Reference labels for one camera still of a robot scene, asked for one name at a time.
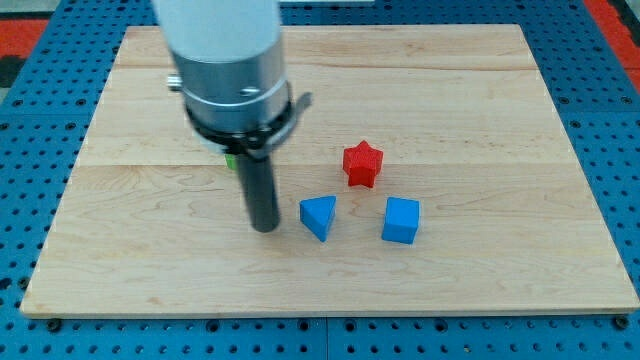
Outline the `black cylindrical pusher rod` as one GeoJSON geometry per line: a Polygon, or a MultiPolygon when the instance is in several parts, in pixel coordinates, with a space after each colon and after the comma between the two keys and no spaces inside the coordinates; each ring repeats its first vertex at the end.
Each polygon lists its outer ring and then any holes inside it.
{"type": "Polygon", "coordinates": [[[280,212],[270,157],[236,156],[237,174],[250,223],[254,230],[268,233],[280,223],[280,212]]]}

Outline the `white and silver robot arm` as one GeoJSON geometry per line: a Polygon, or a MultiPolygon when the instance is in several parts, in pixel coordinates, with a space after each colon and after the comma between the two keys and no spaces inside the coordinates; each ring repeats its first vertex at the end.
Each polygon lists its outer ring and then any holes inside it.
{"type": "Polygon", "coordinates": [[[252,227],[271,232],[280,212],[271,153],[294,131],[312,96],[295,99],[275,0],[153,0],[195,136],[233,157],[252,227]]]}

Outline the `black clamp ring mount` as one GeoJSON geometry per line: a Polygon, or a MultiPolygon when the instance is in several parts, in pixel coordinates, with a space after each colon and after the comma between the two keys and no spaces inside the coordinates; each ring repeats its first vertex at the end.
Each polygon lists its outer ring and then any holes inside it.
{"type": "Polygon", "coordinates": [[[249,155],[254,159],[267,157],[281,146],[294,132],[303,113],[312,105],[313,94],[303,93],[296,102],[289,101],[271,122],[259,125],[255,130],[229,133],[207,127],[185,107],[193,135],[209,151],[219,154],[249,155]]]}

